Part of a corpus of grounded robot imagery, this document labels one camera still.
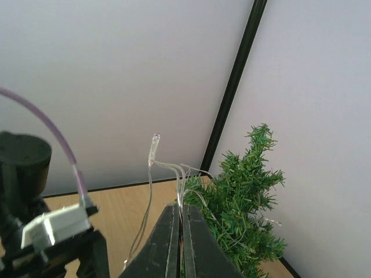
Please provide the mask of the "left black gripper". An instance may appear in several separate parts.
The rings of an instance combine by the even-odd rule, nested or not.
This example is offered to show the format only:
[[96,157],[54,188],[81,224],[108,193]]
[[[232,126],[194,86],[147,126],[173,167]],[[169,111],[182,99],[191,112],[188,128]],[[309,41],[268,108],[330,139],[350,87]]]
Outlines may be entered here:
[[105,237],[93,228],[42,251],[28,246],[1,257],[1,277],[65,277],[66,265],[80,264],[77,277],[110,277]]

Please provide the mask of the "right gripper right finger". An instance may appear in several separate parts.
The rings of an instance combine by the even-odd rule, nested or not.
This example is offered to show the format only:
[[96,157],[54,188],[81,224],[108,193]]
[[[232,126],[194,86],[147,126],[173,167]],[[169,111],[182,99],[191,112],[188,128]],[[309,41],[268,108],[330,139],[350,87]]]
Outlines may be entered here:
[[242,277],[214,239],[200,210],[183,207],[183,254],[185,277]]

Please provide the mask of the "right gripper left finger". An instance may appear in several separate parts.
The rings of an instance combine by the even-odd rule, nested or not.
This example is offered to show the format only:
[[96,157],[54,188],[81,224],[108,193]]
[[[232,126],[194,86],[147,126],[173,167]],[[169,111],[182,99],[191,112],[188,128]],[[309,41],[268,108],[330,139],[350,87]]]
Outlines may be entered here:
[[180,214],[167,205],[146,243],[121,278],[176,278],[180,276]]

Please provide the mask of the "small green christmas tree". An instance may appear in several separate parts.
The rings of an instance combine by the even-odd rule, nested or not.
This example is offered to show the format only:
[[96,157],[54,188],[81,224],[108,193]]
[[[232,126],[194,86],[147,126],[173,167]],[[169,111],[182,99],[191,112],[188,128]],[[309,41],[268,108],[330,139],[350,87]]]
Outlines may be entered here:
[[266,168],[264,155],[276,141],[267,124],[247,134],[244,155],[224,153],[220,173],[206,182],[200,175],[185,184],[185,204],[199,208],[217,244],[245,277],[269,277],[260,267],[283,256],[287,244],[272,233],[277,222],[265,217],[276,205],[270,190],[283,185],[282,170]]

